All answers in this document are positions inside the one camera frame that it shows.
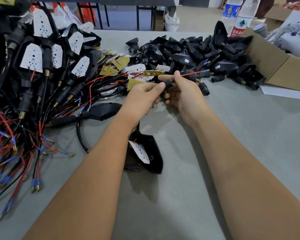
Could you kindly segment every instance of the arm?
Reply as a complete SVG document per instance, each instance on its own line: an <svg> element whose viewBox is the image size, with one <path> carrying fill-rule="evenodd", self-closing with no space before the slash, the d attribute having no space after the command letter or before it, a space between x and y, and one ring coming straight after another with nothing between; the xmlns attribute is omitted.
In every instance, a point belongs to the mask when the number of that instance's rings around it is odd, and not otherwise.
<svg viewBox="0 0 300 240"><path fill-rule="evenodd" d="M89 155L25 234L24 240L111 239L128 137L164 90L136 85Z"/></svg>
<svg viewBox="0 0 300 240"><path fill-rule="evenodd" d="M166 103L200 141L233 239L300 239L300 201L219 120L195 83L178 72L174 78L179 90Z"/></svg>

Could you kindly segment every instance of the forearm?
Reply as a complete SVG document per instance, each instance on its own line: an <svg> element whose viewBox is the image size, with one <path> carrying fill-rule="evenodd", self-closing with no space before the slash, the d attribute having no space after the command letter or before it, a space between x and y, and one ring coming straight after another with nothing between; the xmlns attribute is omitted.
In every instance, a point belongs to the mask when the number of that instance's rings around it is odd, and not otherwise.
<svg viewBox="0 0 300 240"><path fill-rule="evenodd" d="M118 115L112 120L24 240L111 238L131 131Z"/></svg>
<svg viewBox="0 0 300 240"><path fill-rule="evenodd" d="M300 201L209 109L194 130L235 240L300 239Z"/></svg>

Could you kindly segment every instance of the person's left hand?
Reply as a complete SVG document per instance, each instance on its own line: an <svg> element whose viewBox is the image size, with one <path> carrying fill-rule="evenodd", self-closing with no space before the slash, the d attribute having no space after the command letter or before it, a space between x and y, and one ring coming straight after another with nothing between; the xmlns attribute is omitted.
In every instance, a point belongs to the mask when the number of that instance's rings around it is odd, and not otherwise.
<svg viewBox="0 0 300 240"><path fill-rule="evenodd" d="M136 127L139 120L152 108L153 103L160 102L159 95L164 91L165 84L146 82L133 86L117 116Z"/></svg>

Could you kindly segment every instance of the blue bottle label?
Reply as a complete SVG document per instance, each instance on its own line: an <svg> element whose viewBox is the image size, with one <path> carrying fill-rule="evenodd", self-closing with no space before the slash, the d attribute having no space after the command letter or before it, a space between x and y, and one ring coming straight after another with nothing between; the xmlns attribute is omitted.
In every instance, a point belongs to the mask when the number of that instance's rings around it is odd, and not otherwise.
<svg viewBox="0 0 300 240"><path fill-rule="evenodd" d="M227 18L236 18L239 13L240 7L241 6L239 5L226 4L224 7L223 16Z"/></svg>

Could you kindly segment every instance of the plastic bottle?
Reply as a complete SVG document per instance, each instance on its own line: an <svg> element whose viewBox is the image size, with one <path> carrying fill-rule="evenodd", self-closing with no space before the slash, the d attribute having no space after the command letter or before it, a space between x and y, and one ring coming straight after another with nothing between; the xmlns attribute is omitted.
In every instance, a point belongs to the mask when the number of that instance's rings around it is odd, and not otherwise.
<svg viewBox="0 0 300 240"><path fill-rule="evenodd" d="M249 27L252 19L256 15L260 4L260 0L246 0L234 23L230 37L239 37L242 35L246 27Z"/></svg>
<svg viewBox="0 0 300 240"><path fill-rule="evenodd" d="M228 0L224 7L221 21L224 23L227 32L233 28L236 17L244 0Z"/></svg>

